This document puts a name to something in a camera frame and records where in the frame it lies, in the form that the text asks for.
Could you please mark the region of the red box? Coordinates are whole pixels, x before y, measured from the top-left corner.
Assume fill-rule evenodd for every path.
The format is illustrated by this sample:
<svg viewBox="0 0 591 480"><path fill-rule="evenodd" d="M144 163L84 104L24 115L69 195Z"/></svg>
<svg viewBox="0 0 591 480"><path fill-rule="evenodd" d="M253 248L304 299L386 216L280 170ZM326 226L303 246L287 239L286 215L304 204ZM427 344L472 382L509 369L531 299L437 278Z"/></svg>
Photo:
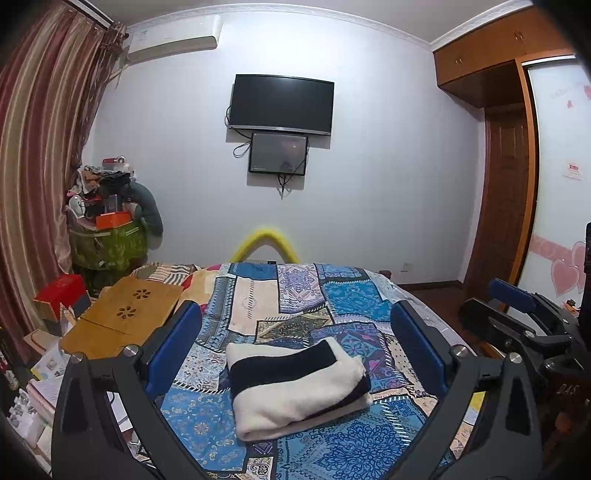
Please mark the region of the red box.
<svg viewBox="0 0 591 480"><path fill-rule="evenodd" d="M78 274L63 274L42 288L33 299L42 320L58 322L61 307L71 308L79 316L90 307L84 279Z"/></svg>

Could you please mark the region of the striped red curtain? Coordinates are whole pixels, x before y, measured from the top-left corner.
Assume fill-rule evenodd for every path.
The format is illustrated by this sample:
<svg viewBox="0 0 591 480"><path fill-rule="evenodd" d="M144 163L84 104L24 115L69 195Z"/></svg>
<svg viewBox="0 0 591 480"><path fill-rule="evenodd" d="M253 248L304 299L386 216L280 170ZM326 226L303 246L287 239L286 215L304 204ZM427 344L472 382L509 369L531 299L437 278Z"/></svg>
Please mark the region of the striped red curtain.
<svg viewBox="0 0 591 480"><path fill-rule="evenodd" d="M49 1L1 69L1 329L22 362L35 295L72 267L65 196L125 34Z"/></svg>

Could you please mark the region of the white paper stack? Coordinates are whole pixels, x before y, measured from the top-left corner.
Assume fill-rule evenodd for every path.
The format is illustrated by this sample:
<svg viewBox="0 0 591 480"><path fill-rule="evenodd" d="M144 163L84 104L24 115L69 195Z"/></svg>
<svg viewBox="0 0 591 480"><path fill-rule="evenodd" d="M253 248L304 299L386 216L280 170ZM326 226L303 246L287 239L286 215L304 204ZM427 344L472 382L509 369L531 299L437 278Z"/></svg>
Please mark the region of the white paper stack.
<svg viewBox="0 0 591 480"><path fill-rule="evenodd" d="M68 360L69 355L55 343L33 367L33 378L19 390L9 409L9 425L46 470L50 469L53 421Z"/></svg>

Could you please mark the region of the white sliding wardrobe door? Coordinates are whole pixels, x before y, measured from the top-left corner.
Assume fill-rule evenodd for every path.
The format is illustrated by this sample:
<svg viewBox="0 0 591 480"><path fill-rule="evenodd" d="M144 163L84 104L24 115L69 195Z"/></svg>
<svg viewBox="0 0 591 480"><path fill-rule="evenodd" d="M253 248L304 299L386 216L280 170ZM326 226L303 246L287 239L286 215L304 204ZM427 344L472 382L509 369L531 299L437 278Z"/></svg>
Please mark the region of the white sliding wardrobe door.
<svg viewBox="0 0 591 480"><path fill-rule="evenodd" d="M525 64L537 127L538 186L519 287L581 304L590 222L590 77L570 56Z"/></svg>

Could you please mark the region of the wooden lap desk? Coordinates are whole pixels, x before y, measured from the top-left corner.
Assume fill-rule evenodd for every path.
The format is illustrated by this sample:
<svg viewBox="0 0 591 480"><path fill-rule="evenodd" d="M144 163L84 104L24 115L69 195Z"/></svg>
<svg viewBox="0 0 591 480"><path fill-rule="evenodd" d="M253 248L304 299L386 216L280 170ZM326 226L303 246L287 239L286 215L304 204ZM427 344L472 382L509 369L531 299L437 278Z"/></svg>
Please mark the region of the wooden lap desk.
<svg viewBox="0 0 591 480"><path fill-rule="evenodd" d="M81 314L59 346L90 360L115 357L130 344L141 346L166 322L181 293L179 285L124 277Z"/></svg>

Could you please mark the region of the green fabric storage bin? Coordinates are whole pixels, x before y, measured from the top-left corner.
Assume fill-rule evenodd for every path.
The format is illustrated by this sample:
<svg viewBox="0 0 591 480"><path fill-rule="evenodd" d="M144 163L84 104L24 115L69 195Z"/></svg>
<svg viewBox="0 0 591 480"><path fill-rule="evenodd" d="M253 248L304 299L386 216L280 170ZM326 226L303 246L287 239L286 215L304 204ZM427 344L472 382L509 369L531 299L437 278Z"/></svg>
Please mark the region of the green fabric storage bin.
<svg viewBox="0 0 591 480"><path fill-rule="evenodd" d="M147 255L144 228L135 221L101 231L70 229L69 240L73 264L90 270L124 271Z"/></svg>

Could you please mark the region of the yellow foam tube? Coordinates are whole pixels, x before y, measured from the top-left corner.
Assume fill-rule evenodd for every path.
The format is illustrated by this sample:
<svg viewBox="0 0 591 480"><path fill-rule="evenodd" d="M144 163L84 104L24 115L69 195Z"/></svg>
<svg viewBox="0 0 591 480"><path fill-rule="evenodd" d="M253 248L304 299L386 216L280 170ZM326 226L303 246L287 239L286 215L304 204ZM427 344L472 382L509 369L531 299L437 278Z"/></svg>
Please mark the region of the yellow foam tube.
<svg viewBox="0 0 591 480"><path fill-rule="evenodd" d="M301 262L300 257L297 256L296 250L287 240L287 237L280 233L280 231L263 227L253 230L240 243L235 253L231 255L230 262L243 262L252 255L253 252L259 250L260 247L269 246L283 259L284 263L298 264Z"/></svg>

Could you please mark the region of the wooden overhead cabinet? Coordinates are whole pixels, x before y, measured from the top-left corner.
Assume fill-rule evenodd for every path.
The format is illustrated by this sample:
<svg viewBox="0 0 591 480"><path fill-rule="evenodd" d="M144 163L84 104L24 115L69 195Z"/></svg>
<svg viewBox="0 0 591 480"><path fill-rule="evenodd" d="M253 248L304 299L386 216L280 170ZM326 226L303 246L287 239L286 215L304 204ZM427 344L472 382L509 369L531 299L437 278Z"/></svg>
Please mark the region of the wooden overhead cabinet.
<svg viewBox="0 0 591 480"><path fill-rule="evenodd" d="M476 108L524 102L517 61L573 47L539 8L511 13L434 52L437 84Z"/></svg>

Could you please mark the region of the small framed wall monitor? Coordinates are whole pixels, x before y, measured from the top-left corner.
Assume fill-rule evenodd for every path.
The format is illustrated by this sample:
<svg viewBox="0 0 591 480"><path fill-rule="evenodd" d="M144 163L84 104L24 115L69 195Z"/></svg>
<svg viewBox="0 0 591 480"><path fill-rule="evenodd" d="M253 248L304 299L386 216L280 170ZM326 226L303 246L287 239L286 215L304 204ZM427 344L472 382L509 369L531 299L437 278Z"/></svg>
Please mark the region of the small framed wall monitor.
<svg viewBox="0 0 591 480"><path fill-rule="evenodd" d="M273 132L252 134L249 173L304 176L307 159L307 136Z"/></svg>

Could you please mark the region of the brown wooden door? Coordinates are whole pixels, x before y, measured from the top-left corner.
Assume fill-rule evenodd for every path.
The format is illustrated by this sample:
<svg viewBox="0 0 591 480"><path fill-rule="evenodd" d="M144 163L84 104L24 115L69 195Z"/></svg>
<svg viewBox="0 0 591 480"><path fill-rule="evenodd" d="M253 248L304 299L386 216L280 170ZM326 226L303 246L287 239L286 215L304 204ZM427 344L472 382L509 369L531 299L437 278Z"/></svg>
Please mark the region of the brown wooden door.
<svg viewBox="0 0 591 480"><path fill-rule="evenodd" d="M520 259L529 180L525 106L485 111L485 179L475 243L464 280L469 298L488 298L489 282L508 281Z"/></svg>

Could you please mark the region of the blue patchwork bedspread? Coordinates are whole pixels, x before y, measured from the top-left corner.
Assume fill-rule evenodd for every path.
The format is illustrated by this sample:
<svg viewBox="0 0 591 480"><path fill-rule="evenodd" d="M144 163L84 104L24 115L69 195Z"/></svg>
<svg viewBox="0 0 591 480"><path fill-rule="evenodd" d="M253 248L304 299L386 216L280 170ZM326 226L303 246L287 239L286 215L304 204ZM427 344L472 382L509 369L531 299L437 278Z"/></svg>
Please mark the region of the blue patchwork bedspread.
<svg viewBox="0 0 591 480"><path fill-rule="evenodd" d="M198 270L187 289L202 325L161 411L213 479L380 479L436 405L394 335L408 301L450 344L459 335L384 275L332 264L231 263ZM363 359L373 405L324 426L259 443L235 433L225 350L231 343L305 348L332 337Z"/></svg>

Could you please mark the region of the orange box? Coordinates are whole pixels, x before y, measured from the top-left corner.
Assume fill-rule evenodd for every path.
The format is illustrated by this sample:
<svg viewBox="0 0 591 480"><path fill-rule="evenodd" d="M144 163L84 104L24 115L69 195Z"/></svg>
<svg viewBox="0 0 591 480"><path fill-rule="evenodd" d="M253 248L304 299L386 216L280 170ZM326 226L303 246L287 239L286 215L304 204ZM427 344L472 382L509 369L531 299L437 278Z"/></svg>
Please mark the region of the orange box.
<svg viewBox="0 0 591 480"><path fill-rule="evenodd" d="M131 214L127 211L111 212L98 215L95 218L96 229L109 230L126 225L132 221Z"/></svg>

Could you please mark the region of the black and white striped sweater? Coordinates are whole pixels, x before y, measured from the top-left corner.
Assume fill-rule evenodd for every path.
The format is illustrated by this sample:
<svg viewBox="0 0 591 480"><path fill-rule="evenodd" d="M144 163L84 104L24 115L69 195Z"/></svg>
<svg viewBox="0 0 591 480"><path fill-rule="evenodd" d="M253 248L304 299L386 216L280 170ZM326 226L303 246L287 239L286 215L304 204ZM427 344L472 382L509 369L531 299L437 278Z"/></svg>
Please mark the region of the black and white striped sweater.
<svg viewBox="0 0 591 480"><path fill-rule="evenodd" d="M370 407L370 375L335 338L304 349L230 343L225 352L236 436L273 440Z"/></svg>

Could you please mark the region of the white air conditioner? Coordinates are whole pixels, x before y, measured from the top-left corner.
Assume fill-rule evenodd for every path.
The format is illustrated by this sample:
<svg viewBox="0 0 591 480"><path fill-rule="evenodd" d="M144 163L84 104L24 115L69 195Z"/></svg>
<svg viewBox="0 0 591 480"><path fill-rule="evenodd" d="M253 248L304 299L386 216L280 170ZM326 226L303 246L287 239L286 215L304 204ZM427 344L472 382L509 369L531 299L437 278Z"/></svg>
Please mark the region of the white air conditioner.
<svg viewBox="0 0 591 480"><path fill-rule="evenodd" d="M130 35L127 61L138 64L167 56L213 50L221 35L219 15L183 18L142 27Z"/></svg>

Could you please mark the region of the black wall television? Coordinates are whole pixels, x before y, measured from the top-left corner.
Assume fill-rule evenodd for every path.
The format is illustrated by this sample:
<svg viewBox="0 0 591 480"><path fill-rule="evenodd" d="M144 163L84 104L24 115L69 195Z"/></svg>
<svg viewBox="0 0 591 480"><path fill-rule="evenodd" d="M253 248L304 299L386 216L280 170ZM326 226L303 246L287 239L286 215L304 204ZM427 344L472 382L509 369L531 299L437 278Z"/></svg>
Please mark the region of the black wall television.
<svg viewBox="0 0 591 480"><path fill-rule="evenodd" d="M245 130L332 134L335 84L263 74L238 74L233 83L228 126Z"/></svg>

